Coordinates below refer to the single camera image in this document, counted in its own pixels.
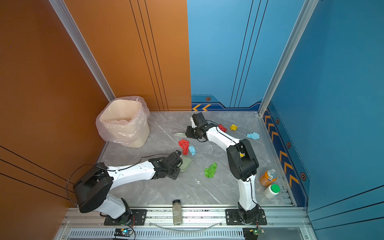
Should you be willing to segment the green hand brush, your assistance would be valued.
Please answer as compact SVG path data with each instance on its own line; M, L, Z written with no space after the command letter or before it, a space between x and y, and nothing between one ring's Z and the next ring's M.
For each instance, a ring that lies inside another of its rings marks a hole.
M183 138L187 137L185 133L176 133L176 134L174 134L174 136L183 137Z

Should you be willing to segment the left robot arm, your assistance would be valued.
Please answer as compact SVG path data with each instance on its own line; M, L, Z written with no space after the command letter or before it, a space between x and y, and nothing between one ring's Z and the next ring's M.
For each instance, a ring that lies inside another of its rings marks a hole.
M181 155L180 151L152 155L145 162L120 167L107 167L102 162L93 165L73 185L80 212L98 212L119 225L132 225L135 217L127 201L115 197L111 190L137 181L175 180L183 163Z

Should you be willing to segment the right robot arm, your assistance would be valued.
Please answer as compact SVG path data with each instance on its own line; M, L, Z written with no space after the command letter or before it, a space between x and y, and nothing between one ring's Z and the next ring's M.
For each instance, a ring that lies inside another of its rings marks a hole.
M186 130L187 138L213 142L227 152L229 169L239 185L240 219L246 225L253 223L261 212L261 207L257 203L255 191L259 162L250 141L228 135L219 125L206 120L202 113L193 114L191 124Z

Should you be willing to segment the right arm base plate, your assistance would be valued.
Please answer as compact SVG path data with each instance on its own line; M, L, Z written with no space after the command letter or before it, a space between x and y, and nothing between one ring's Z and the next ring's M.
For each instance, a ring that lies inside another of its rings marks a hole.
M226 209L226 223L229 226L235 225L259 225L268 224L267 217L263 209L256 207L250 211L243 209Z

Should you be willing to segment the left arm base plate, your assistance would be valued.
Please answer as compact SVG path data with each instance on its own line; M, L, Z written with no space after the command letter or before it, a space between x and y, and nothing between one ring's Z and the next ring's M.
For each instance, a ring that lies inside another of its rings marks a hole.
M105 226L143 226L147 217L146 209L128 210L117 219L110 216L105 218Z

